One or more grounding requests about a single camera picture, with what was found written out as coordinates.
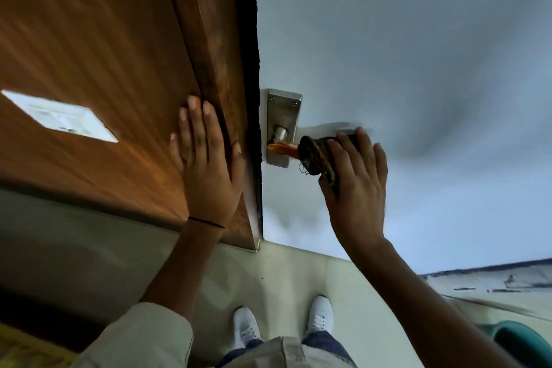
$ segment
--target shirt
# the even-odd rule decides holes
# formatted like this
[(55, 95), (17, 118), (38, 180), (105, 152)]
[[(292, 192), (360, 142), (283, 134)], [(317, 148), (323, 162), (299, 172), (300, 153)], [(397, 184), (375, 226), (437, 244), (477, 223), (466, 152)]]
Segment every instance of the shirt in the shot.
[[(153, 303), (133, 306), (107, 326), (75, 360), (73, 368), (184, 368), (193, 332), (190, 323)], [(227, 368), (350, 368), (322, 349), (301, 345), (299, 339), (274, 338), (225, 365)]]

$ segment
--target pants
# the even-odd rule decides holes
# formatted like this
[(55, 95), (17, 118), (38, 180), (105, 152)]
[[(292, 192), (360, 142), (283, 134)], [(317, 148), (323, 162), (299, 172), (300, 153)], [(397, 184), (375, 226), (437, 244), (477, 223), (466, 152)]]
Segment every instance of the pants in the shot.
[[(309, 333), (305, 337), (305, 339), (301, 341), (301, 343), (304, 345), (310, 346), (311, 348), (318, 348), (318, 349), (325, 350), (327, 352), (330, 352), (340, 357), (341, 359), (344, 359), (350, 363), (353, 363), (353, 360), (350, 358), (349, 354), (347, 353), (343, 345), (338, 341), (336, 341), (334, 337), (331, 336), (326, 330), (314, 331), (312, 333)], [(262, 340), (253, 339), (247, 343), (245, 348), (231, 350), (220, 360), (220, 362), (218, 362), (215, 368), (222, 368), (233, 359), (240, 357), (247, 351), (253, 348), (256, 348), (262, 344), (263, 344)]]

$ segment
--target sleeve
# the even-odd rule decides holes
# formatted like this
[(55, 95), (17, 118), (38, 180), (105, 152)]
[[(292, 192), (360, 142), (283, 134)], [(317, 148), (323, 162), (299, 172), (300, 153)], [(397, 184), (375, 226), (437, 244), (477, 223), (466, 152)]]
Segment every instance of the sleeve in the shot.
[(193, 333), (190, 323), (168, 308), (139, 303), (107, 326), (73, 368), (183, 368)]

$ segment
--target forearm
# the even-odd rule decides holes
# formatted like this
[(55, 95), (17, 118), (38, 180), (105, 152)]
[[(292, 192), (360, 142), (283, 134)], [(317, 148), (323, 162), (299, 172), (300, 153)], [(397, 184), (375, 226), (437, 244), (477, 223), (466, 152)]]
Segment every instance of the forearm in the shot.
[(393, 311), (426, 368), (519, 367), (459, 311), (433, 291), (387, 240), (351, 259)]
[(167, 307), (190, 320), (211, 253), (222, 230), (188, 221), (140, 301)]

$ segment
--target white sneaker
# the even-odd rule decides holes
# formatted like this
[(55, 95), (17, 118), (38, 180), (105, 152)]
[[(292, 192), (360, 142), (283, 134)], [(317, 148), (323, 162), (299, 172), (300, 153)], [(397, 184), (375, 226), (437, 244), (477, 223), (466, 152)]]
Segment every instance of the white sneaker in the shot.
[(234, 312), (234, 349), (245, 348), (253, 339), (261, 339), (255, 316), (247, 307)]
[(334, 330), (334, 310), (332, 304), (323, 295), (316, 297), (308, 312), (307, 333), (326, 330), (329, 334)]

